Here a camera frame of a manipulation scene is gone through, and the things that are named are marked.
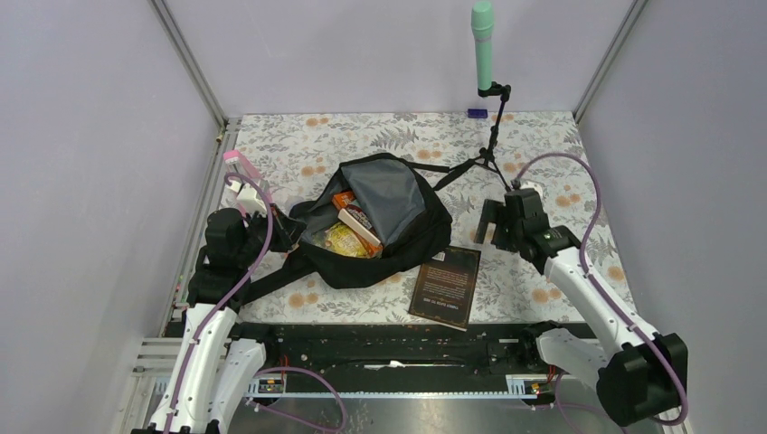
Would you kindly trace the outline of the dark brown book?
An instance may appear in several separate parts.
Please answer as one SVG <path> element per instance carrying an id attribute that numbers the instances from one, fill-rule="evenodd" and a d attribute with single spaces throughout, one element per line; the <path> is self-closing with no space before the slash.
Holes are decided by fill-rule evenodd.
<path id="1" fill-rule="evenodd" d="M 481 251 L 449 246 L 421 264 L 408 313 L 465 332 Z"/>

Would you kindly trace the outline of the orange book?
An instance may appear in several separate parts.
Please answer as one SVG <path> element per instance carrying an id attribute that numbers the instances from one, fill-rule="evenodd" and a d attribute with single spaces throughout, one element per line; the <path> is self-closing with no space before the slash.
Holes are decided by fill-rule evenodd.
<path id="1" fill-rule="evenodd" d="M 332 196 L 332 204 L 338 209 L 338 219 L 348 226 L 361 240 L 370 257 L 383 251 L 383 244 L 371 219 L 362 209 L 352 190 L 344 190 Z"/>

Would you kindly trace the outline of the black student backpack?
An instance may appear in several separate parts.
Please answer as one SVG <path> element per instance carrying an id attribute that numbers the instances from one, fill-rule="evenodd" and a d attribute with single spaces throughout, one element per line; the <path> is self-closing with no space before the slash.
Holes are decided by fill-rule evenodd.
<path id="1" fill-rule="evenodd" d="M 333 289 L 368 288 L 416 268 L 450 244 L 452 217 L 437 192 L 464 173 L 459 167 L 409 162 L 380 153 L 340 164 L 321 195 L 277 212 L 270 250 L 290 247 L 280 269 L 241 289 L 245 302 L 317 273 Z M 383 250 L 371 258 L 334 253 L 316 237 L 339 221 L 334 195 L 351 191 Z"/>

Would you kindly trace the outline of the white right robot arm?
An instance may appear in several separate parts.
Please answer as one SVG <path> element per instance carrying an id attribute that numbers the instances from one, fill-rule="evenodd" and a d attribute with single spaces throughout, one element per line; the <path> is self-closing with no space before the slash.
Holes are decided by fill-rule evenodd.
<path id="1" fill-rule="evenodd" d="M 512 190 L 503 201 L 485 200 L 475 240 L 495 225 L 491 243 L 518 254 L 573 304 L 598 344 L 552 321 L 539 323 L 520 345 L 524 368 L 540 373 L 553 365 L 591 387 L 607 416 L 621 427 L 687 405 L 686 344 L 661 335 L 630 309 L 597 273 L 584 244 L 567 227 L 554 227 L 533 188 Z"/>

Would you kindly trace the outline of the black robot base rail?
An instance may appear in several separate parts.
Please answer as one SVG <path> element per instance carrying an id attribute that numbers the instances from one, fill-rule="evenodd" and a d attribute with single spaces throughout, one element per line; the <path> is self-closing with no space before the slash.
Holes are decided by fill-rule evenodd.
<path id="1" fill-rule="evenodd" d="M 267 325 L 241 323 L 228 338 L 266 346 L 269 367 L 288 366 L 322 376 L 350 394 L 507 392 L 507 377 L 550 382 L 558 373 L 533 361 L 523 340 L 532 326 Z"/>

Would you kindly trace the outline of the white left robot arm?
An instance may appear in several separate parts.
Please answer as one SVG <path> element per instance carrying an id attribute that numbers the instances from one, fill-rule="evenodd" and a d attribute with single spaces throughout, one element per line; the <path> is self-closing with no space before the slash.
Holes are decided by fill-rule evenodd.
<path id="1" fill-rule="evenodd" d="M 289 252 L 306 229 L 276 205 L 264 214 L 234 208 L 211 213 L 188 282 L 184 334 L 166 391 L 144 433 L 225 433 L 257 371 L 275 368 L 278 344 L 234 338 L 240 291 L 269 251 Z"/>

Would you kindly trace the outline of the yellow snack packet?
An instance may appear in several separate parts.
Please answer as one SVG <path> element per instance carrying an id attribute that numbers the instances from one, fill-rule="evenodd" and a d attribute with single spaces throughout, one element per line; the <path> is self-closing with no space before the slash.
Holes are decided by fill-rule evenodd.
<path id="1" fill-rule="evenodd" d="M 343 222 L 337 222 L 325 231 L 324 247 L 335 254 L 351 258 L 368 258 L 366 244 Z"/>

